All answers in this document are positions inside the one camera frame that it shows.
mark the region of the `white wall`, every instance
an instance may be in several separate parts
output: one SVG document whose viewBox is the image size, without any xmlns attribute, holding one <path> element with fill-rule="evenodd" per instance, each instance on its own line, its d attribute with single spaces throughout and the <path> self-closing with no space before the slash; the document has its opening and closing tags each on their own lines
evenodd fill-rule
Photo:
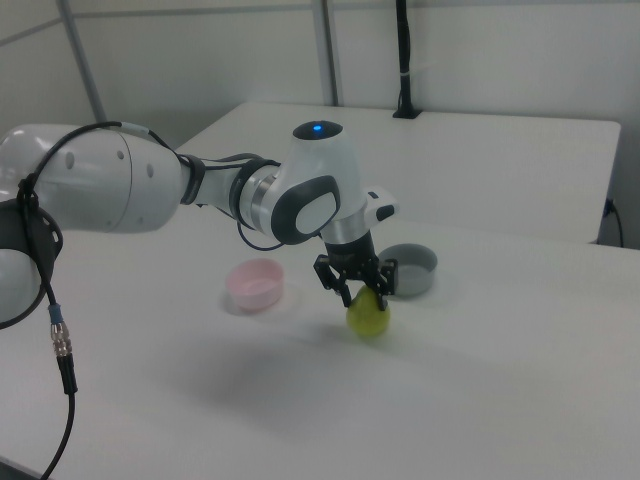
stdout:
<svg viewBox="0 0 640 480">
<path fill-rule="evenodd" d="M 334 10 L 344 105 L 393 108 L 393 2 L 336 0 Z M 409 17 L 419 107 L 620 122 L 611 195 L 627 245 L 640 248 L 640 4 L 421 6 Z M 603 239 L 617 244 L 613 216 Z"/>
<path fill-rule="evenodd" d="M 310 1 L 71 3 L 108 118 L 178 145 L 238 104 L 324 104 Z"/>
<path fill-rule="evenodd" d="M 0 135 L 93 114 L 55 2 L 0 1 Z"/>
</svg>

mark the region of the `green fruit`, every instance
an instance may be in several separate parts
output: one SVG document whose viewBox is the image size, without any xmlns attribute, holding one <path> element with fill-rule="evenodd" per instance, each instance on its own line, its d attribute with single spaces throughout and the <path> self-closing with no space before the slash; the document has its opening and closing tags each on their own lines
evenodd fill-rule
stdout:
<svg viewBox="0 0 640 480">
<path fill-rule="evenodd" d="M 375 292 L 366 285 L 360 289 L 347 309 L 347 325 L 362 337 L 374 337 L 383 333 L 389 326 L 390 318 L 390 308 L 387 306 L 381 312 Z"/>
</svg>

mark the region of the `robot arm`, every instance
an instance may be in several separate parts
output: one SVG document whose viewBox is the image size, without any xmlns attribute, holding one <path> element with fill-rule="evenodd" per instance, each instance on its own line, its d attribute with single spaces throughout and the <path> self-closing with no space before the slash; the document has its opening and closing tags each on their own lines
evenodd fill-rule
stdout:
<svg viewBox="0 0 640 480">
<path fill-rule="evenodd" d="M 0 224 L 13 218 L 17 225 L 11 199 L 19 182 L 74 128 L 27 125 L 2 139 Z M 323 286 L 349 306 L 346 281 L 364 281 L 378 294 L 380 309 L 386 308 L 384 296 L 394 293 L 396 265 L 378 264 L 369 229 L 393 214 L 395 200 L 381 190 L 361 188 L 355 155 L 340 125 L 323 121 L 298 127 L 282 165 L 257 156 L 225 163 L 178 157 L 180 161 L 171 150 L 138 136 L 95 130 L 65 144 L 34 191 L 42 210 L 62 230 L 152 231 L 180 203 L 195 203 L 213 205 L 283 244 L 320 235 L 328 255 L 318 257 L 315 269 Z M 15 246 L 15 229 L 0 230 L 5 232 L 0 232 L 2 322 L 35 308 L 43 292 L 28 248 Z M 49 276 L 61 242 L 52 245 L 43 255 L 50 263 Z"/>
</svg>

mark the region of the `black pole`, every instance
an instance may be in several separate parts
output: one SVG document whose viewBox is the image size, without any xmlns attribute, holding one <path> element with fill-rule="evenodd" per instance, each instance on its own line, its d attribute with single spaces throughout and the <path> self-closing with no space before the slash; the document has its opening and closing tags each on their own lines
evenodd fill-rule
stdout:
<svg viewBox="0 0 640 480">
<path fill-rule="evenodd" d="M 396 18 L 398 21 L 398 57 L 400 60 L 400 105 L 393 114 L 394 118 L 416 118 L 422 110 L 416 110 L 411 104 L 411 36 L 407 20 L 406 0 L 396 0 Z"/>
</svg>

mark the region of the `pink bowl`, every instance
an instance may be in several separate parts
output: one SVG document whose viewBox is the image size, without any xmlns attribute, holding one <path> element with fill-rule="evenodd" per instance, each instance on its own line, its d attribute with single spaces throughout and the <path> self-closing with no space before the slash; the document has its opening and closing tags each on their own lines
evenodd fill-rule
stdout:
<svg viewBox="0 0 640 480">
<path fill-rule="evenodd" d="M 276 303 L 282 296 L 284 272 L 268 258 L 241 263 L 227 275 L 227 291 L 243 310 L 256 311 Z"/>
</svg>

